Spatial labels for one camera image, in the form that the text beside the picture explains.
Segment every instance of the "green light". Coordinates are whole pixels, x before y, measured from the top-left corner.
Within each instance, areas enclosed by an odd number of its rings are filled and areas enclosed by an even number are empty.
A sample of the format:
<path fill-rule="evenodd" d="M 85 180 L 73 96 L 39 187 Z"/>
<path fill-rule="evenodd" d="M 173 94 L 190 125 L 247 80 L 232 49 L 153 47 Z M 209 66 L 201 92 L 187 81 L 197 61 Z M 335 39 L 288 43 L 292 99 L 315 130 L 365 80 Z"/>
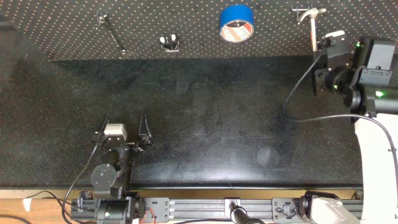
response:
<path fill-rule="evenodd" d="M 382 96 L 384 96 L 384 93 L 381 91 L 376 91 L 376 96 L 382 97 Z"/>

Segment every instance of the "wooden floor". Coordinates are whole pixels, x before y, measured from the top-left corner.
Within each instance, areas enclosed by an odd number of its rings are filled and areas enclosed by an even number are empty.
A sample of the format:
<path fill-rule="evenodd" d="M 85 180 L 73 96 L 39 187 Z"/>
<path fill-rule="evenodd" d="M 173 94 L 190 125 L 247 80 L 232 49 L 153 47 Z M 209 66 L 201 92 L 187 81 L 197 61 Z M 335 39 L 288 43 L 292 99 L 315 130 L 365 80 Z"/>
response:
<path fill-rule="evenodd" d="M 33 199 L 30 211 L 25 211 L 22 198 L 40 192 L 39 190 L 0 190 L 0 215 L 14 215 L 26 219 L 30 223 L 64 223 L 61 208 L 56 200 L 39 199 L 49 197 L 43 193 Z M 58 198 L 64 198 L 66 190 L 51 190 Z M 232 190 L 141 190 L 142 197 L 168 197 L 168 198 L 225 198 L 234 197 Z M 271 199 L 274 197 L 300 197 L 304 190 L 235 190 L 239 198 L 244 199 Z M 328 190 L 340 198 L 351 198 L 354 190 Z M 76 198 L 79 190 L 71 193 L 69 198 Z M 22 223 L 17 220 L 0 218 L 0 223 Z"/>

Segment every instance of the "roll of tape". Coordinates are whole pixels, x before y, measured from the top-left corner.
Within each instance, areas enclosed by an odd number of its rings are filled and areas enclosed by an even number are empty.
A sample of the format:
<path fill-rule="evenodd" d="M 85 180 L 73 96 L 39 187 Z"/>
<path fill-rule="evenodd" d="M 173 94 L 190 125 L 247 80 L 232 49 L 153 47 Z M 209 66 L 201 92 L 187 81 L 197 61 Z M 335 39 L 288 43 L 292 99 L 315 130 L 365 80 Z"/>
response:
<path fill-rule="evenodd" d="M 222 39 L 238 43 L 247 40 L 254 33 L 254 15 L 247 6 L 230 6 L 220 16 L 220 36 Z"/>

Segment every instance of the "pegboard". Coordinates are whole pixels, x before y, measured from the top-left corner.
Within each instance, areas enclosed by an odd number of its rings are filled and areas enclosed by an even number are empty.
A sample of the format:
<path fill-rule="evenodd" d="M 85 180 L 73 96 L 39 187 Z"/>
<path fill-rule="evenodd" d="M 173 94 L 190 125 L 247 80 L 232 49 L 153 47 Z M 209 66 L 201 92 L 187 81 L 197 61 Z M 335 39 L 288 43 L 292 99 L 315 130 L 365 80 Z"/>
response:
<path fill-rule="evenodd" d="M 398 1 L 248 1 L 248 0 L 3 0 L 3 16 L 25 33 L 50 60 L 220 58 L 310 55 L 310 22 L 300 25 L 291 6 L 325 7 L 317 18 L 317 37 L 345 30 L 353 49 L 360 36 L 398 41 Z M 234 4 L 254 13 L 254 34 L 232 44 L 221 40 L 219 18 Z M 97 12 L 107 12 L 121 43 L 96 29 Z M 159 37 L 177 34 L 180 52 L 164 52 Z"/>

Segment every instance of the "black tabletop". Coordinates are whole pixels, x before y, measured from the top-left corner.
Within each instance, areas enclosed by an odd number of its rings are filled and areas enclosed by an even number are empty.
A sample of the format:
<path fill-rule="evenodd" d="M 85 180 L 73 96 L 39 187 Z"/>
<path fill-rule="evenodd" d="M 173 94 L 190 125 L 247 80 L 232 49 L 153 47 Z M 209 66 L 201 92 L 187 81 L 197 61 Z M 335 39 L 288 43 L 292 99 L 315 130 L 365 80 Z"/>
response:
<path fill-rule="evenodd" d="M 142 113 L 154 145 L 134 155 L 133 188 L 362 185 L 349 119 L 294 124 L 282 116 L 311 57 L 54 63 L 29 43 L 13 42 L 13 52 L 2 45 L 9 54 L 0 62 L 2 188 L 68 187 L 105 116 L 134 140 Z M 308 78 L 288 112 L 304 118 L 349 111 L 338 95 L 314 96 Z M 97 152 L 77 187 L 90 187 L 91 170 L 103 159 Z"/>

